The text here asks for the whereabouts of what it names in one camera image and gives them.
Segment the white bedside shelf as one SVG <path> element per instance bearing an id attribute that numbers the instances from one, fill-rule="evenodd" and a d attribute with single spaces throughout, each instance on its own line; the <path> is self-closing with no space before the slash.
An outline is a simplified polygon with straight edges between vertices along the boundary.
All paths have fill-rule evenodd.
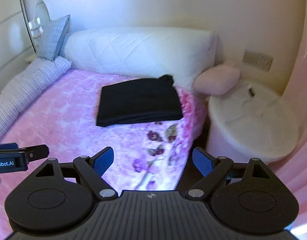
<path id="1" fill-rule="evenodd" d="M 251 98 L 247 85 L 255 90 Z M 282 98 L 253 81 L 239 81 L 222 96 L 209 99 L 210 130 L 206 151 L 237 163 L 259 158 L 269 164 L 287 157 L 298 142 L 296 117 Z"/>

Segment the black trousers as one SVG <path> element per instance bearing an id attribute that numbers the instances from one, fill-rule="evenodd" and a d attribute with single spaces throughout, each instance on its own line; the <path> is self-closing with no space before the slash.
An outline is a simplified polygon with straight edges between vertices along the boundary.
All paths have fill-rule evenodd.
<path id="1" fill-rule="evenodd" d="M 181 102 L 173 84 L 171 75 L 163 75 L 102 87 L 96 126 L 182 119 Z"/>

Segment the double wall socket plate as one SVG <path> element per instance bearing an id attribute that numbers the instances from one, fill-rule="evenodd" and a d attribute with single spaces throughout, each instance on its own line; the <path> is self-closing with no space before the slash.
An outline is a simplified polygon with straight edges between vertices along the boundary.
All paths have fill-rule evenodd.
<path id="1" fill-rule="evenodd" d="M 273 57 L 262 53 L 256 53 L 250 50 L 245 50 L 242 62 L 252 66 L 256 66 L 264 71 L 269 71 L 273 62 Z"/>

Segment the round wall mirror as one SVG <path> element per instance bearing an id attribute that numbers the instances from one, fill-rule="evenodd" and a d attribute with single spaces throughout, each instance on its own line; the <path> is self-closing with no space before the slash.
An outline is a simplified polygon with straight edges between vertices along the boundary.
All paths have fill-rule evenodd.
<path id="1" fill-rule="evenodd" d="M 44 26 L 50 22 L 49 11 L 43 0 L 38 0 L 36 2 L 36 19 L 41 26 Z"/>

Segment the pink plush pillow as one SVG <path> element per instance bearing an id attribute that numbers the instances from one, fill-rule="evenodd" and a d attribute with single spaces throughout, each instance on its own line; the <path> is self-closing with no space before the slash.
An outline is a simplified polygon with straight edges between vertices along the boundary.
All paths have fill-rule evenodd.
<path id="1" fill-rule="evenodd" d="M 235 61 L 224 61 L 202 72 L 192 84 L 194 91 L 211 96 L 226 94 L 241 77 L 241 70 Z"/>

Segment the grey checked pillow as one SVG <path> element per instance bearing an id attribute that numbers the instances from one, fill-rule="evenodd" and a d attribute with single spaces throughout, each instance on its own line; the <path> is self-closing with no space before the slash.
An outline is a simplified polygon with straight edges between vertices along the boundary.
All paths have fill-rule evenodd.
<path id="1" fill-rule="evenodd" d="M 58 56 L 69 28 L 69 19 L 70 15 L 63 16 L 43 27 L 36 53 L 38 58 L 54 61 Z"/>

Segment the white striped quilt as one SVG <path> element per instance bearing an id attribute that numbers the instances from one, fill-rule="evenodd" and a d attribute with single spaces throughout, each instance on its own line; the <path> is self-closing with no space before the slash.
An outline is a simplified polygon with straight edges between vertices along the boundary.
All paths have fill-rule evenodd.
<path id="1" fill-rule="evenodd" d="M 71 61 L 60 56 L 53 61 L 37 58 L 11 79 L 0 93 L 0 140 L 17 118 L 71 66 Z"/>

